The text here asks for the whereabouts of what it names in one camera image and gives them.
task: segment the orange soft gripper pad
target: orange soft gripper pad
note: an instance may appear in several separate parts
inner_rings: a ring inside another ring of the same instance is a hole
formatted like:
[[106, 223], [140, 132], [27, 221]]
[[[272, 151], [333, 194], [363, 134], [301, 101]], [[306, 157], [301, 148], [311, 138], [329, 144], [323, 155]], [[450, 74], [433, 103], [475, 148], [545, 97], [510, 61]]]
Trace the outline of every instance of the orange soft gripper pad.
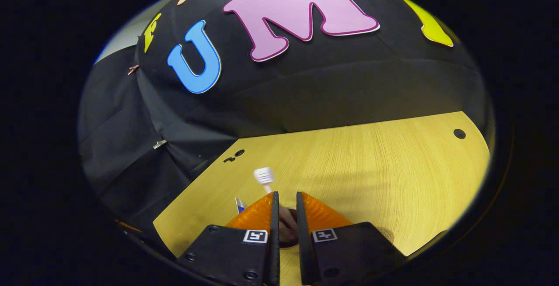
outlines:
[[307, 216], [307, 224], [309, 225], [309, 233], [315, 230], [323, 230], [326, 228], [337, 228], [352, 225], [347, 218], [341, 216], [334, 209], [320, 202], [316, 198], [301, 192], [303, 195], [303, 203], [305, 203], [305, 214]]
[[273, 195], [274, 192], [270, 192], [254, 202], [225, 226], [240, 230], [266, 230], [269, 234]]

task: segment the wooden table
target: wooden table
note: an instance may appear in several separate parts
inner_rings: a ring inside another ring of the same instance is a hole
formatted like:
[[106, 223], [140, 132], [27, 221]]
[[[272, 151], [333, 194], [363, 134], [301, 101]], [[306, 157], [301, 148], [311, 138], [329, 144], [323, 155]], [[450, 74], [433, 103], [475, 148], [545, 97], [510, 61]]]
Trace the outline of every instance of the wooden table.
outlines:
[[[466, 138], [459, 139], [454, 130]], [[224, 162], [240, 149], [244, 154]], [[295, 208], [296, 192], [321, 200], [352, 222], [393, 234], [409, 255], [449, 229], [483, 183], [489, 150], [463, 112], [335, 127], [236, 141], [153, 222], [175, 256], [208, 224], [225, 225], [265, 191], [254, 169], [271, 167], [280, 204]], [[301, 285], [299, 248], [281, 249], [283, 285]]]

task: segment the blue letter u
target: blue letter u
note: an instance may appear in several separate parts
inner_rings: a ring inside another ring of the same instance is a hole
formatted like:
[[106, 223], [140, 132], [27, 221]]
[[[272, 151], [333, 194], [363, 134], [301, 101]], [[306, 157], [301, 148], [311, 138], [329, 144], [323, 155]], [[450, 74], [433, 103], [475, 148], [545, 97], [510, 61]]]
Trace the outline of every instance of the blue letter u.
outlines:
[[184, 40], [191, 41], [204, 59], [205, 67], [200, 75], [195, 75], [186, 63], [181, 45], [176, 45], [167, 57], [167, 64], [173, 68], [184, 87], [197, 94], [204, 93], [215, 85], [221, 73], [221, 59], [204, 32], [205, 25], [206, 21], [199, 21], [184, 36]]

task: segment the pink letter m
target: pink letter m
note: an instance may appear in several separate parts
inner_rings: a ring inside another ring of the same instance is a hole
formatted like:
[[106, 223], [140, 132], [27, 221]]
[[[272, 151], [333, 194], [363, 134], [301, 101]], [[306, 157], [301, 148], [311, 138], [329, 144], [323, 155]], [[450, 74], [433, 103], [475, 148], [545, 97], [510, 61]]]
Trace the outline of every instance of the pink letter m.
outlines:
[[353, 35], [376, 31], [379, 22], [365, 14], [353, 0], [231, 0], [223, 7], [243, 23], [254, 45], [250, 57], [265, 61], [284, 52], [289, 43], [277, 37], [266, 21], [278, 25], [302, 41], [313, 38], [313, 5], [324, 21], [328, 35]]

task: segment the yellow letter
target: yellow letter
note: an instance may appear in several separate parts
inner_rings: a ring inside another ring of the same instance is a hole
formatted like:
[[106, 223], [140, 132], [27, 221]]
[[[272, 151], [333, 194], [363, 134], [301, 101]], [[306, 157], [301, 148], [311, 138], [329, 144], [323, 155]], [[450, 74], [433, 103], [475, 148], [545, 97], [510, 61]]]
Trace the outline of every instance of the yellow letter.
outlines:
[[411, 2], [410, 0], [404, 0], [404, 2], [406, 2], [407, 5], [409, 5], [411, 9], [414, 10], [414, 12], [419, 16], [419, 20], [421, 20], [421, 23], [423, 23], [421, 31], [423, 32], [423, 35], [427, 37], [427, 39], [429, 39], [430, 41], [435, 41], [442, 45], [447, 45], [449, 47], [452, 47], [454, 45], [452, 39], [447, 34], [445, 34], [445, 31], [443, 31], [439, 23], [437, 23], [437, 21], [431, 14], [429, 14], [427, 11], [422, 9], [417, 4]]
[[144, 53], [148, 52], [148, 48], [149, 45], [152, 43], [153, 41], [153, 35], [152, 33], [155, 31], [155, 26], [157, 25], [156, 20], [159, 19], [159, 16], [161, 16], [161, 13], [159, 13], [155, 19], [152, 20], [152, 22], [148, 25], [148, 28], [145, 29], [145, 47], [144, 47]]

